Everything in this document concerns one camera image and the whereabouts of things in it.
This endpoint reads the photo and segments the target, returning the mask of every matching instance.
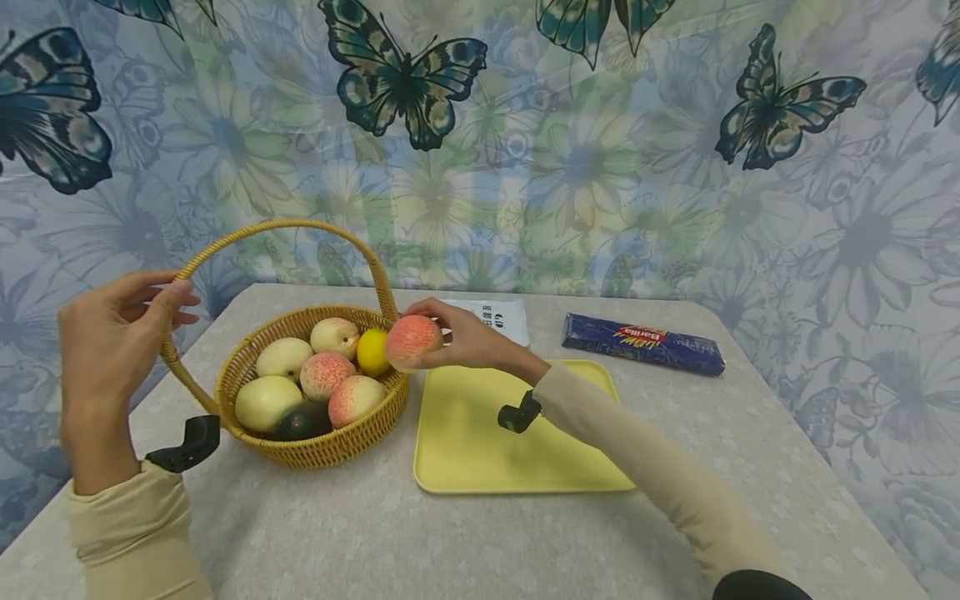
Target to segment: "patterned backdrop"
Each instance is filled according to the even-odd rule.
[[[0,16],[0,547],[68,477],[57,308],[296,216],[398,287],[700,302],[931,597],[960,596],[960,0]],[[204,324],[255,280],[371,283],[337,239],[262,235],[196,275]]]

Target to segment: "wicker basket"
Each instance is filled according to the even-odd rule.
[[[396,321],[396,303],[390,289],[390,280],[379,259],[369,246],[349,232],[327,223],[305,219],[281,219],[265,221],[245,227],[227,235],[207,246],[197,254],[177,274],[176,279],[188,279],[204,264],[210,256],[220,249],[250,237],[261,231],[277,228],[315,228],[335,233],[357,247],[367,259],[373,273],[373,284],[380,304],[380,313],[358,306],[329,305],[311,306],[287,313],[261,326],[231,354],[220,370],[217,384],[211,398],[193,376],[183,367],[180,356],[174,347],[173,338],[168,331],[160,355],[170,367],[170,371],[180,380],[187,390],[202,404],[211,415],[220,417],[221,426],[241,442],[255,448],[267,458],[289,468],[332,467],[359,456],[387,435],[400,419],[407,403],[407,375],[393,369],[377,377],[387,388],[387,396],[372,412],[350,425],[327,435],[299,442],[275,442],[257,438],[247,432],[237,421],[234,401],[237,391],[256,377],[254,366],[256,357],[268,344],[284,337],[310,339],[313,325],[328,317],[342,317],[357,324],[361,331],[380,327],[389,330]]]

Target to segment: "black wrist device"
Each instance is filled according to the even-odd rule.
[[[183,424],[183,444],[154,450],[146,460],[163,470],[183,473],[205,461],[219,445],[220,418],[202,415]]]
[[[542,407],[539,402],[534,400],[534,391],[530,390],[523,395],[523,400],[520,401],[518,407],[507,404],[501,408],[496,416],[496,422],[504,429],[514,433],[523,433],[540,414],[540,410],[542,410]]]

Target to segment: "barilla box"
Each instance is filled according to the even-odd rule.
[[[566,314],[563,346],[714,377],[727,367],[708,338],[574,313]]]

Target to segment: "sleeve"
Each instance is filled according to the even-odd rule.
[[[692,545],[709,589],[740,570],[793,576],[745,501],[657,427],[561,363],[534,397],[550,422],[606,454],[666,514]]]
[[[190,552],[182,478],[149,461],[132,479],[92,496],[69,486],[68,521],[90,600],[210,600]]]

